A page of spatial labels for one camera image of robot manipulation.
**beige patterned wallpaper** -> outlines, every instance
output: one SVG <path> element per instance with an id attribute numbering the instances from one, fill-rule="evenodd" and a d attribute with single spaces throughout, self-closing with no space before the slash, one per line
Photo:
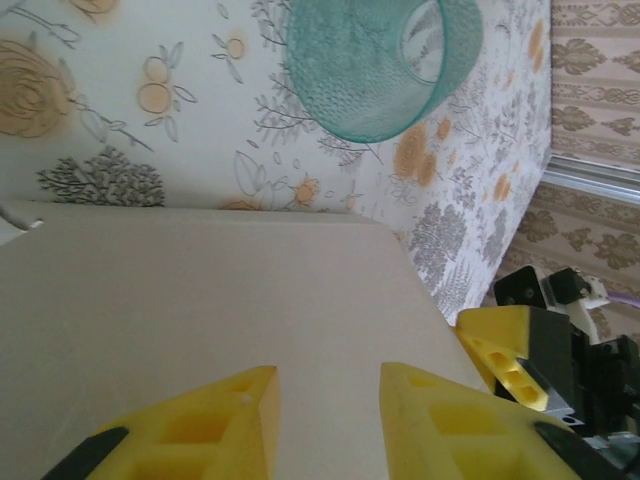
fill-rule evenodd
<path id="1" fill-rule="evenodd" d="M 552 2 L 553 148 L 640 170 L 640 3 Z"/>
<path id="2" fill-rule="evenodd" d="M 640 297 L 640 208 L 541 184 L 496 278 L 529 264 L 551 271 L 577 267 L 609 291 Z M 611 303 L 592 317 L 602 340 L 627 334 L 640 342 L 640 310 Z"/>

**teal glass cup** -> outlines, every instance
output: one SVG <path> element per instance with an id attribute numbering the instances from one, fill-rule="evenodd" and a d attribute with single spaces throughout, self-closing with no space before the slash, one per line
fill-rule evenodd
<path id="1" fill-rule="evenodd" d="M 314 120 L 339 138 L 373 143 L 444 102 L 482 40 L 474 0 L 293 0 L 286 63 Z"/>

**floral wallpaper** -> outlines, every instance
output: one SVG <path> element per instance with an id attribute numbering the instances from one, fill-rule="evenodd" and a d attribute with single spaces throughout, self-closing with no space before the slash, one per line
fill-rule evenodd
<path id="1" fill-rule="evenodd" d="M 553 148 L 640 170 L 640 3 L 552 2 Z"/>
<path id="2" fill-rule="evenodd" d="M 541 184 L 497 278 L 529 264 L 550 271 L 578 268 L 609 291 L 640 298 L 640 208 Z M 638 309 L 611 303 L 592 310 L 592 317 L 602 340 L 626 334 L 640 342 Z"/>
<path id="3" fill-rule="evenodd" d="M 453 320 L 482 301 L 549 160 L 544 1 L 479 2 L 467 81 L 378 144 L 332 136 L 300 102 L 290 0 L 5 3 L 2 197 L 363 215 Z"/>

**yellow plastic block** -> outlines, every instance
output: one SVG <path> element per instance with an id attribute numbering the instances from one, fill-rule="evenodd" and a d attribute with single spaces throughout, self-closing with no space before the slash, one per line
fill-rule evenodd
<path id="1" fill-rule="evenodd" d="M 129 434 L 89 480 L 267 480 L 280 415 L 275 367 L 259 367 L 104 426 Z"/>
<path id="2" fill-rule="evenodd" d="M 518 363 L 529 358 L 529 320 L 526 306 L 474 308 L 460 312 L 455 330 L 485 381 L 488 370 L 518 403 L 542 412 L 549 395 Z"/>
<path id="3" fill-rule="evenodd" d="M 562 422 L 402 363 L 380 411 L 390 480 L 579 480 L 533 429 Z"/>

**textured glass cup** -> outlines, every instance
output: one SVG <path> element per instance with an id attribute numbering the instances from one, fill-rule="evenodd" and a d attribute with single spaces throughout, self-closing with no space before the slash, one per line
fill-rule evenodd
<path id="1" fill-rule="evenodd" d="M 482 47 L 474 0 L 294 0 L 287 66 L 307 112 L 358 143 L 394 137 L 467 78 Z"/>

